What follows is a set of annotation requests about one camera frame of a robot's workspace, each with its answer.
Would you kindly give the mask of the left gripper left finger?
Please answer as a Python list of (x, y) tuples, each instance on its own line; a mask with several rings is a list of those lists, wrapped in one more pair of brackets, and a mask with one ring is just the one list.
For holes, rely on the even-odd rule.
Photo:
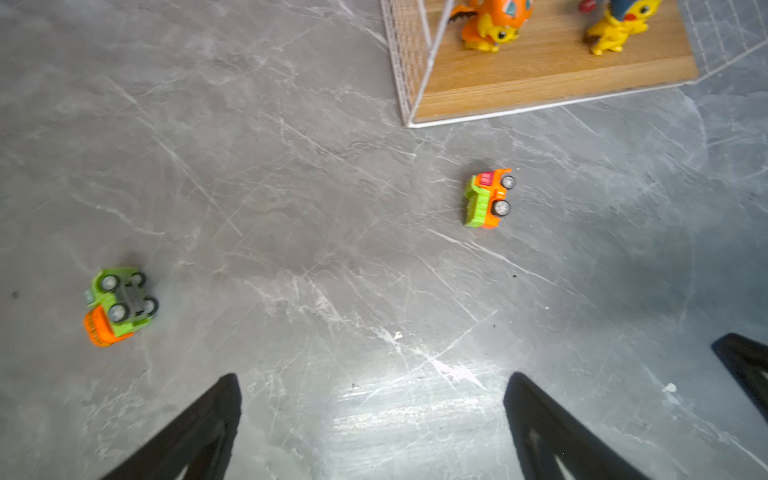
[(222, 479), (241, 418), (238, 377), (228, 373), (107, 479)]

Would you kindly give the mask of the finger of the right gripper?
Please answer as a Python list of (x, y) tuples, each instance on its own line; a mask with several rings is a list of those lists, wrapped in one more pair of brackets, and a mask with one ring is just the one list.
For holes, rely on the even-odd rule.
[(712, 346), (744, 393), (767, 419), (767, 346), (736, 333), (729, 333)]

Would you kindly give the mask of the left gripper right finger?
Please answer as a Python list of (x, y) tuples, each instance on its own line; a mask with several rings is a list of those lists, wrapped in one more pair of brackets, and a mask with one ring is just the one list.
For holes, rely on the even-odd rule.
[(528, 376), (512, 374), (504, 407), (526, 479), (644, 479)]

